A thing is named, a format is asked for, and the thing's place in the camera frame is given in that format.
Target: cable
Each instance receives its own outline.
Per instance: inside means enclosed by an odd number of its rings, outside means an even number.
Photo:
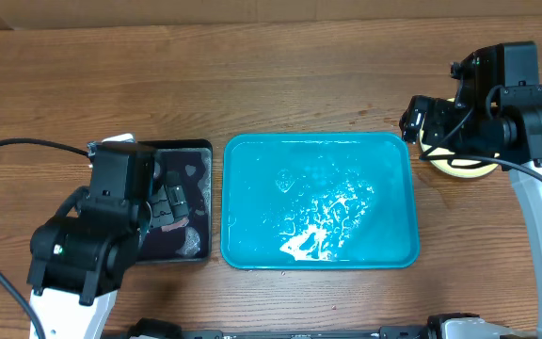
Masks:
[[[433,151],[435,151],[438,147],[442,146],[442,144],[444,144],[445,142],[447,142],[451,137],[454,136],[455,133],[457,133],[457,131],[459,131],[459,129],[461,128],[461,126],[463,126],[464,123],[466,123],[466,121],[471,117],[471,114],[474,112],[474,107],[470,108],[470,111],[468,112],[468,114],[466,114],[465,117],[463,117],[463,119],[457,124],[457,126],[451,130],[451,132],[449,132],[449,134],[447,134],[446,137],[444,137],[441,141],[439,141],[436,145],[430,147],[429,149],[425,150],[422,155],[420,155],[420,158],[422,156],[428,156],[430,155],[430,153],[432,153]]]
[[[77,153],[83,156],[88,156],[88,153],[82,150],[79,150],[77,148],[59,144],[56,142],[51,141],[45,141],[45,140],[39,140],[39,139],[33,139],[33,138],[11,138],[11,139],[5,139],[0,140],[0,147],[6,146],[6,145],[13,145],[13,144],[34,144],[34,145],[41,145],[41,146],[47,146],[47,147],[53,147],[57,148],[59,150],[69,151],[73,153]],[[35,313],[35,311],[30,307],[28,302],[24,300],[23,296],[18,292],[18,290],[14,287],[14,285],[9,282],[6,277],[0,272],[0,283],[8,293],[11,294],[11,296],[18,302],[20,307],[23,308],[23,310],[26,312],[28,317],[30,318],[30,321],[33,323],[33,326],[35,327],[35,332],[37,333],[37,337],[39,339],[46,339],[45,337],[45,331],[43,330],[43,326],[41,325],[39,321],[39,317]]]
[[[532,170],[529,168],[525,168],[521,165],[515,164],[513,162],[509,162],[506,160],[502,160],[500,158],[491,158],[487,156],[479,156],[479,155],[430,155],[425,156],[422,158],[420,156],[420,160],[423,161],[434,161],[434,160],[473,160],[473,161],[480,161],[480,162],[487,162],[491,164],[497,164],[501,166],[507,166],[514,170],[521,171],[522,173],[528,174],[535,178],[536,180],[540,181],[542,183],[542,174],[537,172],[536,170]]]
[[[495,96],[495,93],[498,89],[504,89],[503,85],[497,85],[490,89],[488,94],[486,95],[485,99],[485,114],[488,117],[489,120],[493,120],[493,114],[490,112],[490,104],[493,102],[493,97]]]

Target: wood grain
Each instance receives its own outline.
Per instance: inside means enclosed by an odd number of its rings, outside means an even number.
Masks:
[[[452,97],[449,62],[536,40],[542,17],[187,25],[0,32],[0,138],[84,147],[203,137],[214,146],[214,245],[199,265],[136,266],[107,330],[141,317],[185,329],[368,329],[474,312],[531,330],[537,319],[524,222],[507,176],[448,178],[416,160],[419,260],[402,270],[240,271],[219,253],[223,149],[250,132],[391,131],[410,97]],[[73,154],[0,149],[0,267],[26,297],[32,232],[89,170]],[[27,318],[0,287],[0,338]]]

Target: turquoise rectangular tray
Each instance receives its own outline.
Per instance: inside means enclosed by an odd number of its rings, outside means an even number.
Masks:
[[[391,133],[259,134],[225,148],[221,252],[243,269],[402,268],[420,252]]]

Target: blue tray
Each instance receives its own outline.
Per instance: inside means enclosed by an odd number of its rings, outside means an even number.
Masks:
[[[266,134],[225,148],[221,252],[237,268],[402,268],[420,252],[406,144]]]

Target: wooden table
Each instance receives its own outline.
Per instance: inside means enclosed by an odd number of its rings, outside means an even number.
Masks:
[[[214,242],[200,265],[137,266],[108,330],[141,317],[185,329],[370,329],[473,312],[531,330],[537,319],[526,229],[506,174],[472,182],[411,166],[422,252],[402,270],[240,271],[219,253],[223,149],[251,132],[391,131],[414,94],[454,96],[449,62],[535,40],[542,17],[316,24],[186,25],[0,32],[0,139],[85,147],[127,131],[209,139]],[[72,154],[0,150],[0,268],[28,298],[32,232],[89,169]],[[28,320],[0,286],[0,338]]]

